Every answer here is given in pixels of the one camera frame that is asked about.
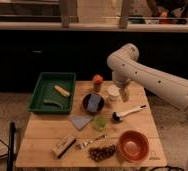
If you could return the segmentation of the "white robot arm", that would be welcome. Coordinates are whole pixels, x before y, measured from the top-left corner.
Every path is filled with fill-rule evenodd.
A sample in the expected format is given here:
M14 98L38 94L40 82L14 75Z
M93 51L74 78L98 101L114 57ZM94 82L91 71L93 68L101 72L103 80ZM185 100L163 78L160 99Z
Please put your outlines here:
M112 70L114 84L125 88L135 81L188 114L188 80L140 64L138 57L139 50L131 43L108 56L107 65ZM188 171L188 159L185 171Z

